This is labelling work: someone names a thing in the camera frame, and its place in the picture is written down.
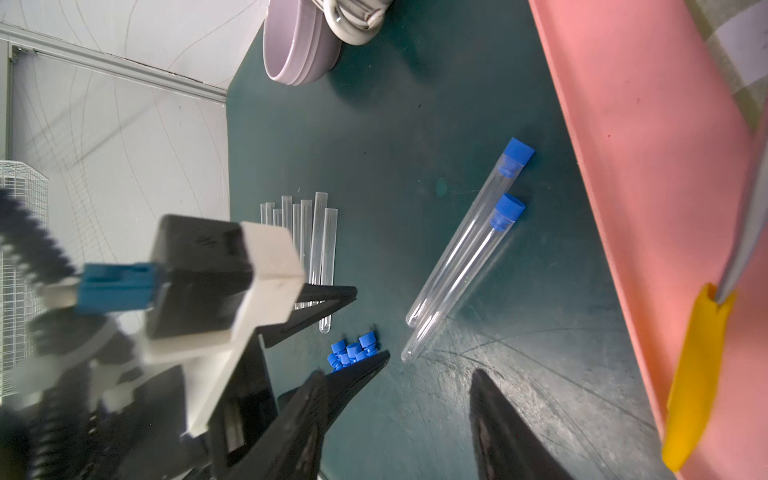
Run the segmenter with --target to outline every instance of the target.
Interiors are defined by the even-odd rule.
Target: dark green table
[[[528,3],[396,0],[314,84],[264,72],[259,34],[227,98],[233,220],[329,194],[338,285],[358,300],[267,351],[277,394],[375,326],[392,361],[326,437],[332,480],[476,478],[472,371],[501,386],[577,478],[672,478]],[[510,137],[537,150],[527,205],[422,358],[405,315]]]

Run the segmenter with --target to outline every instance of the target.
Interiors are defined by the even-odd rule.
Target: yellow handle
[[[708,283],[694,303],[680,362],[667,400],[667,435],[661,456],[677,472],[701,439],[717,394],[725,325],[735,294],[717,305],[717,288]]]

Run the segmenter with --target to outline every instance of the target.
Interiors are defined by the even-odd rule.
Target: test tube
[[[293,197],[283,195],[280,197],[280,203],[283,208],[283,226],[293,233]]]
[[[304,267],[304,276],[309,279],[310,274],[310,244],[312,242],[312,201],[301,200],[301,239],[300,257],[301,266]]]
[[[273,215],[273,211],[275,210],[275,203],[274,202],[266,202],[266,224],[267,225],[274,225],[275,219]]]
[[[323,222],[326,219],[328,194],[315,192],[315,216],[312,220],[312,246],[310,248],[310,280],[320,285],[320,270],[323,267]]]
[[[452,270],[444,280],[435,285],[435,293],[425,299],[423,317],[400,354],[403,362],[412,362],[424,350],[429,337],[456,305],[523,210],[525,205],[520,200],[504,194],[475,238],[463,243],[456,252],[459,260],[452,264]]]
[[[272,225],[275,225],[276,227],[283,226],[283,209],[282,208],[276,208],[272,210]]]
[[[301,205],[293,205],[293,246],[296,253],[301,254]]]
[[[447,272],[453,270],[452,264],[458,260],[458,252],[465,248],[465,244],[475,237],[477,231],[482,228],[482,223],[488,218],[494,210],[499,197],[504,194],[515,178],[520,174],[520,170],[528,163],[534,153],[534,149],[522,143],[516,138],[512,138],[504,149],[504,153],[499,157],[493,171],[483,184],[478,196],[469,211],[464,216],[456,233],[442,253],[435,268],[432,269],[429,278],[422,287],[419,296],[416,297],[411,309],[406,315],[406,323],[414,327],[422,318],[425,299],[435,293],[437,285]]]
[[[323,261],[320,269],[320,285],[333,285],[333,262],[336,260],[336,225],[339,211],[336,208],[326,208],[323,221]],[[320,332],[331,331],[331,315],[320,320]]]

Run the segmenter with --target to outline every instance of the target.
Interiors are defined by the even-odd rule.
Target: white wall
[[[227,88],[268,0],[0,0],[0,22]]]
[[[77,265],[146,261],[167,213],[229,219],[222,104],[34,54],[12,98],[12,160],[48,177],[48,226]]]

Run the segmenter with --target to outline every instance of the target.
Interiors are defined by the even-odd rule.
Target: pink cutting board
[[[530,0],[659,433],[716,283],[751,133],[682,0]],[[707,430],[678,475],[768,478],[768,235],[737,290]]]

